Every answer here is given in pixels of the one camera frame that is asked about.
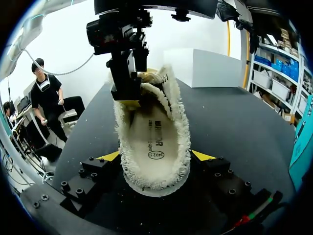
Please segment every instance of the man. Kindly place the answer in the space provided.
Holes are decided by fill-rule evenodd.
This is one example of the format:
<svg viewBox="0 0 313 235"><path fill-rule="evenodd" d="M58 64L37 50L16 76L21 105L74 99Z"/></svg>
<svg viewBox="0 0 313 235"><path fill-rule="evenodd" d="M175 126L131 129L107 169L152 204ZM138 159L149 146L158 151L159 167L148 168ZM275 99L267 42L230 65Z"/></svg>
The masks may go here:
<svg viewBox="0 0 313 235"><path fill-rule="evenodd" d="M36 59L36 62L44 68L44 60ZM58 121L58 117L65 110L75 109L77 116L80 117L85 110L82 98L74 96L63 99L63 92L60 81L53 75L45 74L34 63L31 65L32 72L36 75L36 82L31 90L32 107L35 109L36 116L40 119L41 124L45 126L44 120L47 119L47 125L50 129L64 142L67 137ZM44 110L45 118L38 109L40 105Z"/></svg>
<svg viewBox="0 0 313 235"><path fill-rule="evenodd" d="M6 120L7 120L8 123L9 123L9 127L10 127L10 129L12 129L12 128L13 128L13 125L12 125L12 123L10 122L10 112L11 112L10 103L9 103L9 102L5 102L5 103L3 104L3 109L4 109L5 116L6 116Z"/></svg>

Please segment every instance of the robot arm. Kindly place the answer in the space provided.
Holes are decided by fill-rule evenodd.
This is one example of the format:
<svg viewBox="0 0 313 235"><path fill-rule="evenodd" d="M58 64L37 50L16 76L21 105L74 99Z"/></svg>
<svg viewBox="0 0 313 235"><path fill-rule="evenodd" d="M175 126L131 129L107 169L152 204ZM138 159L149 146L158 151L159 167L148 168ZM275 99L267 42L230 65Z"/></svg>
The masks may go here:
<svg viewBox="0 0 313 235"><path fill-rule="evenodd" d="M24 21L17 37L3 52L0 69L0 81L15 69L22 50L25 49L42 32L42 22L46 15L85 0L46 0L41 2Z"/></svg>

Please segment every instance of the yellow triangle marker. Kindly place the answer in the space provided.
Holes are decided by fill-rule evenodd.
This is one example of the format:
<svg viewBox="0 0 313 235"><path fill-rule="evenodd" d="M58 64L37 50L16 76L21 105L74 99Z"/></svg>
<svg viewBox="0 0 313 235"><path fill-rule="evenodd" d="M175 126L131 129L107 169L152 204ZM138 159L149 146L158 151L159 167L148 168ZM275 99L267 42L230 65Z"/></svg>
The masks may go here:
<svg viewBox="0 0 313 235"><path fill-rule="evenodd" d="M199 158L200 161L205 161L205 160L208 160L208 159L215 159L215 157L212 157L210 155L206 155L206 154L197 152L195 150L191 150L191 151L193 152L193 154L196 155L197 158Z"/></svg>
<svg viewBox="0 0 313 235"><path fill-rule="evenodd" d="M117 157L118 154L119 154L119 152L116 151L116 152L113 152L113 153L101 156L101 157L99 157L97 159L104 159L104 160L107 160L109 162L112 162Z"/></svg>

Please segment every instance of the fluffy white slipper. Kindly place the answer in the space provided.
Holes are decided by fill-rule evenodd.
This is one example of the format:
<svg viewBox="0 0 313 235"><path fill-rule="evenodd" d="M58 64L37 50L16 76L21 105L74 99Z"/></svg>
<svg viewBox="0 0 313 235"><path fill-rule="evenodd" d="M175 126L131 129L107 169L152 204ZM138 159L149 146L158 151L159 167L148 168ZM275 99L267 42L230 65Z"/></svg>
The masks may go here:
<svg viewBox="0 0 313 235"><path fill-rule="evenodd" d="M127 183L138 193L162 197L186 181L190 133L180 90L170 66L145 72L140 108L114 102L121 164Z"/></svg>

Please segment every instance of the blue container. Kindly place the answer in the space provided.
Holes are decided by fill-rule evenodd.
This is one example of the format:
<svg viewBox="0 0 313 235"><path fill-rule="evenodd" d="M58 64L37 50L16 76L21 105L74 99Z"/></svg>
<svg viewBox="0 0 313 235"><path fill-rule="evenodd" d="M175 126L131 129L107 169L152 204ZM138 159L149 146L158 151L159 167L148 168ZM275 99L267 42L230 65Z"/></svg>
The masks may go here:
<svg viewBox="0 0 313 235"><path fill-rule="evenodd" d="M295 70L299 70L299 63L294 59L290 59L290 67Z"/></svg>
<svg viewBox="0 0 313 235"><path fill-rule="evenodd" d="M299 79L299 72L298 72L298 71L293 71L293 70L291 70L291 71L290 71L290 77L291 77L294 81L298 82L298 79Z"/></svg>
<svg viewBox="0 0 313 235"><path fill-rule="evenodd" d="M280 71L281 72L281 70L282 70L282 66L281 65L278 65L278 64L271 64L271 67L273 68L273 69L276 69L277 71Z"/></svg>
<svg viewBox="0 0 313 235"><path fill-rule="evenodd" d="M268 59L266 59L266 58L261 57L261 56L256 55L254 57L254 60L257 61L257 62L260 62L262 64L270 66L270 61Z"/></svg>
<svg viewBox="0 0 313 235"><path fill-rule="evenodd" d="M283 64L283 66L282 66L282 73L284 73L287 76L290 76L290 66Z"/></svg>
<svg viewBox="0 0 313 235"><path fill-rule="evenodd" d="M279 59L276 59L276 64L279 65L279 66L282 66L283 65L283 62Z"/></svg>

